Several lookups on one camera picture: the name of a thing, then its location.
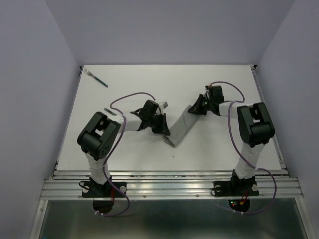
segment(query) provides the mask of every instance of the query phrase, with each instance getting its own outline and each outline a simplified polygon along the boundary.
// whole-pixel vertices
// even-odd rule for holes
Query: white tabletop
[[[193,105],[204,86],[214,81],[227,81],[242,90],[246,103],[260,102],[250,66],[235,65],[91,65],[85,66],[104,81],[106,88],[82,73],[65,140],[59,157],[58,170],[88,170],[89,164],[77,137],[97,111],[121,97],[135,92],[151,93],[157,101],[167,101],[168,127],[171,127],[188,105]],[[241,99],[231,86],[220,84],[225,100]],[[116,103],[123,111],[141,108],[148,96],[134,96]],[[238,122],[231,120],[235,142],[242,140]],[[126,132],[108,161],[110,170],[121,171],[187,171],[232,170],[237,162],[229,137],[227,118],[208,112],[202,116],[176,148],[164,143],[161,135],[150,128]],[[273,140],[261,153],[258,167],[280,170]]]

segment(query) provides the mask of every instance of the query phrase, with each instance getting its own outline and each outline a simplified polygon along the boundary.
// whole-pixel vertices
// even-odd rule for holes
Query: gray cloth
[[[199,115],[188,113],[187,111],[190,108],[191,106],[188,106],[175,124],[170,128],[170,136],[164,136],[165,142],[172,147],[178,146],[200,117]]]

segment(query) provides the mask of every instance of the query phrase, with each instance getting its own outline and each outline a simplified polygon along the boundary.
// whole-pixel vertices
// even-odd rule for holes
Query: screw
[[[215,191],[216,191],[216,192],[220,192],[221,190],[220,190],[220,189],[217,189],[217,188],[220,188],[220,185],[215,185]]]
[[[258,191],[258,186],[256,184],[254,184],[252,187],[251,187],[251,190],[253,190],[254,192],[257,192]]]
[[[120,191],[121,191],[122,193],[126,192],[126,187],[125,187],[125,186],[121,186],[121,187],[120,187]]]

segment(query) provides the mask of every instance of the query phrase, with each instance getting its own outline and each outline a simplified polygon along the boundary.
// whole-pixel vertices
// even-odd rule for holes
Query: lavender wall
[[[256,64],[293,0],[46,0],[80,64]]]
[[[0,238],[29,237],[79,67],[43,0],[0,7]]]
[[[257,72],[288,170],[299,178],[314,226],[318,226],[318,0],[296,0]]]

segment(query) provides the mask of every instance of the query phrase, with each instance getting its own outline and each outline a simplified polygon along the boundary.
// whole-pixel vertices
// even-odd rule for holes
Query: purple cable
[[[235,140],[234,140],[233,133],[232,133],[232,131],[231,131],[231,125],[230,125],[230,111],[231,111],[231,107],[232,107],[233,104],[236,103],[236,102],[238,102],[238,103],[244,103],[244,102],[245,102],[245,96],[244,96],[244,94],[241,92],[240,89],[238,89],[235,85],[233,85],[233,84],[231,84],[231,83],[229,83],[229,82],[216,81],[216,82],[211,83],[211,85],[212,85],[212,84],[216,84],[216,83],[224,83],[224,84],[227,84],[227,85],[230,85],[230,86],[234,87],[234,88],[241,94],[241,96],[243,97],[243,100],[242,100],[242,101],[232,101],[232,102],[230,103],[229,107],[228,107],[227,120],[228,120],[229,136],[230,136],[231,142],[232,142],[232,144],[233,144],[233,146],[234,146],[236,152],[238,153],[238,155],[239,155],[250,167],[256,169],[256,167],[255,167],[254,165],[252,165],[252,164],[241,154],[241,152],[238,150],[238,148],[237,148],[237,146],[236,146],[236,144],[235,144]],[[268,171],[268,170],[265,169],[265,168],[258,168],[258,170],[263,170],[263,171],[267,172],[267,173],[271,176],[271,178],[273,179],[274,185],[275,185],[274,195],[273,195],[273,198],[271,199],[270,203],[269,203],[266,207],[264,207],[264,208],[262,208],[262,209],[260,209],[260,210],[254,211],[254,212],[243,213],[243,214],[245,214],[245,215],[253,215],[253,214],[257,214],[257,213],[263,212],[264,210],[268,209],[268,208],[274,203],[275,198],[276,198],[276,194],[277,194],[277,182],[276,182],[275,177],[273,176],[273,174],[272,174],[270,171]],[[225,207],[220,206],[220,205],[217,205],[217,206],[219,206],[219,207],[221,207],[221,208],[224,208],[224,209],[227,209],[227,210],[230,211],[229,208],[225,208]]]
[[[103,216],[103,217],[116,217],[116,216],[118,216],[118,215],[123,214],[124,212],[126,212],[126,211],[130,208],[130,205],[131,205],[131,201],[130,201],[129,197],[128,197],[125,193],[123,193],[120,189],[118,189],[118,188],[112,183],[112,181],[109,179],[109,177],[106,175],[105,167],[104,167],[104,166],[106,165],[108,159],[109,159],[110,156],[112,155],[112,153],[113,153],[113,151],[115,150],[115,148],[118,146],[119,142],[121,141],[121,139],[122,139],[122,137],[123,137],[123,134],[124,134],[124,131],[125,131],[125,127],[126,127],[126,117],[124,116],[124,113],[123,113],[120,109],[113,107],[113,104],[116,103],[117,101],[120,101],[120,100],[125,99],[125,98],[127,98],[127,97],[135,96],[135,95],[140,95],[140,94],[148,95],[148,96],[152,97],[152,99],[155,101],[154,96],[152,96],[151,94],[146,93],[146,92],[137,92],[137,93],[133,93],[133,94],[130,94],[130,95],[127,95],[127,96],[123,96],[123,97],[121,97],[121,98],[119,98],[119,99],[113,101],[113,102],[110,104],[110,108],[111,108],[111,109],[116,110],[117,112],[119,112],[119,113],[123,116],[124,122],[123,122],[123,127],[122,127],[121,134],[120,134],[120,136],[119,136],[119,139],[116,141],[114,147],[111,149],[111,151],[109,152],[109,154],[107,155],[107,157],[106,157],[106,159],[105,159],[105,161],[104,161],[104,163],[103,163],[103,174],[104,174],[106,180],[108,181],[108,183],[109,183],[116,191],[118,191],[122,196],[124,196],[124,197],[127,199],[128,205],[127,205],[127,207],[126,207],[123,211],[121,211],[121,212],[119,212],[119,213],[116,213],[116,214],[113,214],[113,215],[101,214],[100,212],[94,210],[98,215]]]

